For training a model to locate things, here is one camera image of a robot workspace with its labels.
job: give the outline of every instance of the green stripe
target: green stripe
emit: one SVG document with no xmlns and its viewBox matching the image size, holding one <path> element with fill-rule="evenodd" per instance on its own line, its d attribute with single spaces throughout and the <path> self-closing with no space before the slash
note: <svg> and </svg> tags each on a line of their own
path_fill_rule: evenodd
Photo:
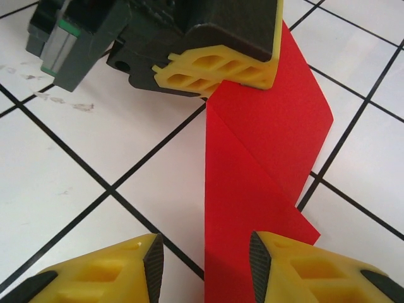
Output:
<svg viewBox="0 0 404 303">
<path fill-rule="evenodd" d="M 50 69 L 41 66 L 40 70 L 48 74 L 49 76 L 56 77 L 56 73 L 54 71 L 51 71 Z"/>
<path fill-rule="evenodd" d="M 59 27 L 75 37 L 80 36 L 80 32 L 81 32 L 80 29 L 76 28 L 74 25 L 70 24 L 69 22 L 67 22 L 63 19 L 59 22 Z"/>
</svg>

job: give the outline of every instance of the white tile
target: white tile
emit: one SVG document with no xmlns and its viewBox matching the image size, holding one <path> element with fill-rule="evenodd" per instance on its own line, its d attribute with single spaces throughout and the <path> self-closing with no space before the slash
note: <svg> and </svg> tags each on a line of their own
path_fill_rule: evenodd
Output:
<svg viewBox="0 0 404 303">
<path fill-rule="evenodd" d="M 115 182 L 203 101 L 137 90 L 99 60 L 80 86 L 59 87 L 27 107 L 108 182 Z"/>
<path fill-rule="evenodd" d="M 0 20 L 1 41 L 6 42 L 0 48 L 0 83 L 19 100 L 53 82 L 52 77 L 40 71 L 42 61 L 25 50 L 34 10 L 31 7 Z"/>
<path fill-rule="evenodd" d="M 396 50 L 321 9 L 293 33 L 309 64 L 365 96 Z"/>
<path fill-rule="evenodd" d="M 404 38 L 402 0 L 331 0 L 321 6 L 395 44 Z"/>
<path fill-rule="evenodd" d="M 114 198 L 109 197 L 11 284 L 3 295 L 48 266 L 149 233 Z M 164 254 L 160 302 L 202 303 L 203 281 L 166 247 Z"/>
<path fill-rule="evenodd" d="M 306 183 L 304 184 L 303 190 L 299 196 L 299 198 L 297 199 L 296 202 L 296 207 L 299 205 L 299 203 L 302 201 L 304 195 L 306 194 L 307 190 L 309 189 L 309 187 L 311 186 L 311 184 L 313 183 L 314 178 L 310 175 L 307 180 Z"/>
<path fill-rule="evenodd" d="M 205 112 L 118 191 L 200 267 L 204 265 Z"/>
<path fill-rule="evenodd" d="M 402 50 L 386 77 L 376 90 L 372 101 L 404 119 L 404 51 Z"/>
<path fill-rule="evenodd" d="M 404 124 L 368 105 L 325 179 L 404 233 Z"/>
<path fill-rule="evenodd" d="M 0 114 L 14 105 L 6 96 L 0 93 Z"/>
<path fill-rule="evenodd" d="M 283 20 L 288 27 L 291 27 L 297 20 L 306 14 L 312 4 L 304 0 L 284 0 L 283 2 Z"/>
<path fill-rule="evenodd" d="M 0 119 L 0 281 L 36 253 L 102 188 L 22 112 Z"/>
<path fill-rule="evenodd" d="M 404 242 L 323 185 L 305 217 L 320 232 L 316 246 L 372 264 L 404 285 Z"/>
<path fill-rule="evenodd" d="M 313 172 L 318 173 L 347 129 L 363 100 L 320 74 L 313 73 L 330 105 L 334 117 L 334 122 L 313 167 Z"/>
<path fill-rule="evenodd" d="M 23 8 L 34 2 L 35 1 L 33 0 L 2 0 L 0 1 L 0 16 L 4 16 L 5 14 Z"/>
</svg>

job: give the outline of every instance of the yellow honeycomb foam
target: yellow honeycomb foam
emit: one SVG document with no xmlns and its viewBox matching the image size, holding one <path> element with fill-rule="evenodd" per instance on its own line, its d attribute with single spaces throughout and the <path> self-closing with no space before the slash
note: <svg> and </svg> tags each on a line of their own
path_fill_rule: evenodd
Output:
<svg viewBox="0 0 404 303">
<path fill-rule="evenodd" d="M 292 239 L 258 232 L 271 256 L 265 302 L 389 303 L 362 274 L 376 267 Z"/>
<path fill-rule="evenodd" d="M 41 271 L 58 276 L 30 303 L 149 303 L 143 259 L 155 239 L 143 235 Z"/>
<path fill-rule="evenodd" d="M 155 80 L 162 88 L 199 93 L 209 97 L 223 80 L 270 89 L 278 69 L 282 36 L 283 0 L 276 9 L 272 58 L 261 62 L 224 45 L 189 49 L 181 55 L 171 54 L 170 64 L 154 66 Z"/>
</svg>

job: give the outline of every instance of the screw hole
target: screw hole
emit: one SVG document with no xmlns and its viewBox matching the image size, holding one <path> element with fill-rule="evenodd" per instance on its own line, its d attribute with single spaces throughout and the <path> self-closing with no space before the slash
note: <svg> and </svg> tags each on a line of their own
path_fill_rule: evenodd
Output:
<svg viewBox="0 0 404 303">
<path fill-rule="evenodd" d="M 120 71 L 123 71 L 124 73 L 128 73 L 131 70 L 131 67 L 129 66 L 129 64 L 124 61 L 116 61 L 115 67 L 117 69 L 119 69 Z"/>
</svg>

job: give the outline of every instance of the hexagonal cutout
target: hexagonal cutout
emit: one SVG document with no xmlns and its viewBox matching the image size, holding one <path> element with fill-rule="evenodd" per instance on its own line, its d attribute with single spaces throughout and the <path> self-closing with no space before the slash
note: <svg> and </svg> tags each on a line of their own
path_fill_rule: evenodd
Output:
<svg viewBox="0 0 404 303">
<path fill-rule="evenodd" d="M 290 264 L 302 279 L 345 278 L 333 263 L 322 257 L 292 259 Z"/>
<path fill-rule="evenodd" d="M 218 68 L 217 71 L 228 74 L 236 68 L 239 68 L 240 66 L 242 66 L 242 63 L 240 61 L 233 60 Z"/>
<path fill-rule="evenodd" d="M 205 79 L 198 79 L 195 82 L 191 83 L 190 85 L 187 86 L 187 88 L 192 89 L 192 90 L 200 90 L 206 85 L 209 85 L 211 81 L 205 80 Z"/>
<path fill-rule="evenodd" d="M 173 74 L 170 78 L 167 79 L 167 83 L 173 86 L 182 86 L 190 79 L 192 79 L 191 76 L 186 76 L 184 74 Z"/>
<path fill-rule="evenodd" d="M 262 70 L 250 66 L 249 68 L 246 68 L 245 70 L 236 74 L 236 77 L 243 79 L 243 80 L 249 80 L 249 79 L 251 79 L 253 77 L 257 77 L 261 74 L 262 74 Z"/>
<path fill-rule="evenodd" d="M 86 265 L 75 280 L 80 282 L 113 282 L 123 267 L 124 264 L 119 260 L 97 260 Z"/>
<path fill-rule="evenodd" d="M 203 69 L 212 69 L 224 60 L 223 57 L 212 55 L 195 60 L 192 65 Z"/>
</svg>

